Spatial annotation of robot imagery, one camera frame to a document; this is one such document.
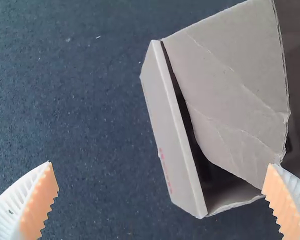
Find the crease in cardboard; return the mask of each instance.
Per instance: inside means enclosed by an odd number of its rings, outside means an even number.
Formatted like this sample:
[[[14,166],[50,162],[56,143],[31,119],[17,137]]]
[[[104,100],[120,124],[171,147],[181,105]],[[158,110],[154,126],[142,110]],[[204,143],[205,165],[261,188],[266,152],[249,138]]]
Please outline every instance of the crease in cardboard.
[[[286,131],[285,131],[285,137],[284,137],[284,144],[283,144],[283,156],[280,160],[280,163],[284,160],[284,156],[286,155],[286,142],[287,142],[287,136],[288,136],[288,120],[291,115],[291,110],[290,110],[290,103],[289,103],[289,87],[288,87],[288,75],[287,75],[287,66],[286,66],[286,57],[285,57],[285,49],[284,49],[284,43],[282,40],[282,33],[281,33],[281,28],[280,28],[280,22],[278,18],[278,12],[276,8],[276,4],[274,0],[271,0],[272,3],[272,8],[273,8],[273,13],[274,17],[276,20],[276,26],[277,26],[277,31],[278,31],[278,36],[279,36],[279,41],[280,41],[280,47],[281,47],[281,53],[282,53],[282,63],[283,63],[283,72],[284,72],[284,77],[285,77],[285,92],[286,92],[286,99],[287,99],[287,105],[288,105],[288,116],[286,120]]]
[[[174,70],[173,70],[173,67],[172,67],[172,64],[170,62],[170,59],[169,59],[169,55],[167,53],[167,50],[165,48],[165,45],[163,43],[163,41],[160,41],[160,46],[161,46],[161,49],[162,49],[162,52],[163,52],[163,56],[164,56],[164,59],[165,59],[165,63],[166,63],[166,67],[168,69],[168,73],[170,75],[170,79],[171,79],[171,84],[172,84],[172,89],[173,89],[173,92],[175,94],[175,99],[176,99],[176,102],[177,102],[177,105],[178,105],[178,108],[180,107],[179,106],[179,100],[177,99],[177,94],[176,94],[176,88],[174,86],[174,84],[178,84],[178,81],[176,79],[176,75],[174,73]],[[164,82],[163,83],[164,87],[165,87],[165,91],[168,92],[168,87],[167,87],[167,83]],[[168,101],[170,103],[170,105],[172,104],[172,100],[171,98],[168,96]],[[174,125],[177,129],[177,135],[178,135],[178,138],[179,138],[179,143],[180,143],[180,146],[181,146],[181,149],[182,149],[182,152],[185,153],[188,149],[190,149],[190,155],[193,157],[193,153],[192,153],[192,146],[190,145],[190,141],[189,141],[189,133],[187,132],[186,128],[184,128],[184,132],[186,134],[186,140],[188,141],[188,147],[185,148],[185,145],[181,142],[181,133],[180,133],[180,130],[178,129],[178,126],[177,126],[177,122],[181,123],[183,126],[185,126],[185,123],[184,123],[184,119],[183,119],[183,116],[181,114],[181,111],[179,112],[180,116],[181,116],[181,120],[180,119],[176,119],[176,115],[175,114],[172,114],[172,118],[174,119]],[[185,163],[185,167],[186,167],[186,172],[188,174],[188,178],[190,179],[190,181],[192,182],[192,185],[191,185],[191,190],[192,190],[192,194],[194,196],[194,201],[196,203],[196,209],[199,213],[199,215],[197,215],[196,217],[199,217],[201,218],[203,213],[202,213],[202,209],[200,209],[200,207],[198,206],[201,206],[203,203],[204,203],[204,207],[205,207],[205,211],[207,210],[206,209],[206,204],[205,204],[205,198],[203,196],[203,193],[201,192],[201,194],[198,194],[198,191],[196,191],[195,189],[195,185],[194,185],[194,180],[199,180],[198,179],[198,175],[195,177],[193,174],[192,174],[192,171],[190,169],[191,166],[189,166],[189,164],[193,164],[194,165],[194,168],[196,169],[196,164],[195,164],[195,161],[193,160],[192,162],[189,162],[189,161],[184,161]]]
[[[185,31],[185,34],[200,48],[202,48],[203,50],[207,51],[208,53],[210,53],[218,62],[220,65],[228,68],[229,70],[231,70],[238,79],[241,79],[241,77],[235,72],[235,70],[228,66],[227,64],[223,63],[211,50],[209,50],[206,46],[203,46],[202,44],[199,44],[196,39],[194,37],[192,37],[187,31]],[[282,112],[276,112],[272,107],[270,107],[268,104],[265,103],[265,101],[263,101],[258,95],[256,95],[253,91],[251,91],[242,81],[240,86],[246,90],[249,94],[251,94],[253,97],[255,97],[258,101],[260,101],[266,108],[268,108],[269,110],[271,110],[274,114],[277,113],[281,113],[282,118],[283,118],[283,122],[287,123],[289,116],[286,116],[286,114],[282,113]]]

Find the cardboard box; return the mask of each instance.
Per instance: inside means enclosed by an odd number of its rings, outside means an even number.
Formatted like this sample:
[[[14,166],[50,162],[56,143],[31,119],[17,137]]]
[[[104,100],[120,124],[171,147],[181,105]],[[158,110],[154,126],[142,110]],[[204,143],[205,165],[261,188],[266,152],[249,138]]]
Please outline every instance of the cardboard box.
[[[247,0],[151,41],[140,75],[174,204],[197,218],[300,177],[300,0]]]

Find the box opening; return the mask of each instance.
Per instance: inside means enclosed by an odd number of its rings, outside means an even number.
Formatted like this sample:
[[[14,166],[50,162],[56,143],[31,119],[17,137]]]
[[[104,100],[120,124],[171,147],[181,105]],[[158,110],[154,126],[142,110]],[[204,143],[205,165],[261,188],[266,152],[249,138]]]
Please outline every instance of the box opening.
[[[162,41],[160,43],[189,141],[208,215],[217,214],[227,208],[233,208],[235,205],[249,204],[260,198],[260,189],[213,164],[202,152],[197,143],[187,104],[174,74],[167,50],[164,43]]]

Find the floor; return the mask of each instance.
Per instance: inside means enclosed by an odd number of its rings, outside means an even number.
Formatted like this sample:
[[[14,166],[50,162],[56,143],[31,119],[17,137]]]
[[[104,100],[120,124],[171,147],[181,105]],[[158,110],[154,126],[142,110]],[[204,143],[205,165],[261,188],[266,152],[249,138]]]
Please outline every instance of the floor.
[[[279,240],[267,202],[173,205],[139,80],[151,39],[240,0],[0,0],[0,193],[51,161],[44,240]]]

